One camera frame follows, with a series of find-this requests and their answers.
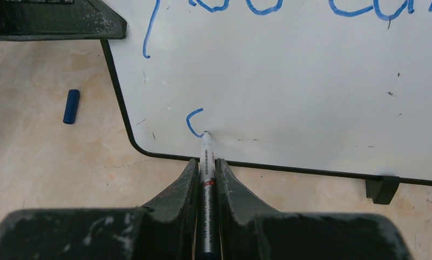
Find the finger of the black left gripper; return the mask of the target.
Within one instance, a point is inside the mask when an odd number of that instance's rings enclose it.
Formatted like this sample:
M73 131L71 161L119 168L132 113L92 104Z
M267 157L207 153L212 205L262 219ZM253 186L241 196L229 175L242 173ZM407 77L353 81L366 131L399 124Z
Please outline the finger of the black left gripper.
M126 27L103 1L0 1L0 41L120 40Z

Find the blue marker cap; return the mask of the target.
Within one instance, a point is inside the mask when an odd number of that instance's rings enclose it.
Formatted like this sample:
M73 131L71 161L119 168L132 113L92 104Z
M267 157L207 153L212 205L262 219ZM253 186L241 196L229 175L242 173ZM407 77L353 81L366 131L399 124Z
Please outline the blue marker cap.
M80 101L80 91L77 89L70 89L68 91L65 112L63 115L63 123L72 125L75 123L78 107Z

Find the white marker pen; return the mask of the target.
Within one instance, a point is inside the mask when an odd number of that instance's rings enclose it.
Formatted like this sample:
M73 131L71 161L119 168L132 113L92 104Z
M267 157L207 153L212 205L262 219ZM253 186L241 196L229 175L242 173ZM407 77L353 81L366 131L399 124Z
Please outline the white marker pen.
M199 162L195 259L221 259L218 223L217 181L211 135L204 132Z

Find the small black-framed whiteboard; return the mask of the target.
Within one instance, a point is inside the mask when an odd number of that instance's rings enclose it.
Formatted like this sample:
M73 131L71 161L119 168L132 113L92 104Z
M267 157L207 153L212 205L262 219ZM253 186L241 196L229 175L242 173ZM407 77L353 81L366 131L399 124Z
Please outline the small black-framed whiteboard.
M432 186L432 1L107 1L132 146L189 160Z

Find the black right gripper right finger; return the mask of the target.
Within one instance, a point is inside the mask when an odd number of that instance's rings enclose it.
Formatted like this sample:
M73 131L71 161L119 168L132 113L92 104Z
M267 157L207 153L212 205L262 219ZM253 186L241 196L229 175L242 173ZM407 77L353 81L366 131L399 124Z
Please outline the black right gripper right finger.
M370 213L281 212L216 160L224 259L410 259L399 230Z

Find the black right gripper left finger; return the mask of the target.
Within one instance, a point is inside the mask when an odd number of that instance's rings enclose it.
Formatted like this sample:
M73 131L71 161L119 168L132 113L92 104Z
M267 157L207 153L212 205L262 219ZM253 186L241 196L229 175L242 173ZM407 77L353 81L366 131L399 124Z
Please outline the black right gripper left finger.
M192 259L198 162L129 208L24 209L0 223L0 259Z

